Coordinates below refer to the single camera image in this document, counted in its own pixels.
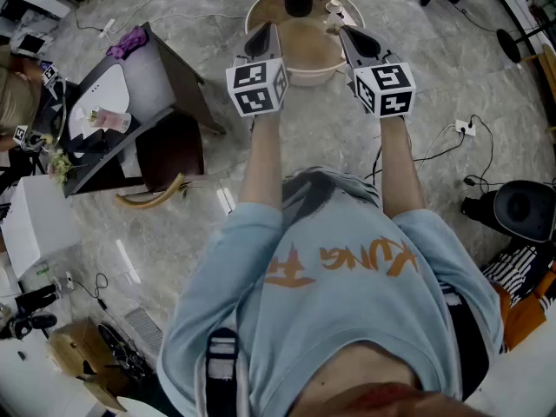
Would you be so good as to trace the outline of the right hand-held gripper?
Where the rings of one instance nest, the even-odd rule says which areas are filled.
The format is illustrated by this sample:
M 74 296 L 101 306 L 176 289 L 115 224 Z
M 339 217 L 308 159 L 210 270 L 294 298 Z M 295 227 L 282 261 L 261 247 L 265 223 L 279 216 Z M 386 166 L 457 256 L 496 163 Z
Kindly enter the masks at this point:
M 364 28 L 342 26 L 340 40 L 349 66 L 348 87 L 364 110 L 376 119 L 408 115 L 416 95 L 409 64 L 399 63 L 387 40 Z

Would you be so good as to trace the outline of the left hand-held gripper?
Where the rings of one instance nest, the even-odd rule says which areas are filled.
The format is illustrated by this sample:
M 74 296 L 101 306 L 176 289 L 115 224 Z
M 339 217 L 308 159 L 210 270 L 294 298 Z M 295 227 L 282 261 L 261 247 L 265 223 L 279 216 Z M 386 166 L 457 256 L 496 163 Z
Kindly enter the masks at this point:
M 229 96 L 241 117 L 279 111 L 288 90 L 279 31 L 266 22 L 250 30 L 235 48 L 235 57 L 247 62 L 226 69 Z

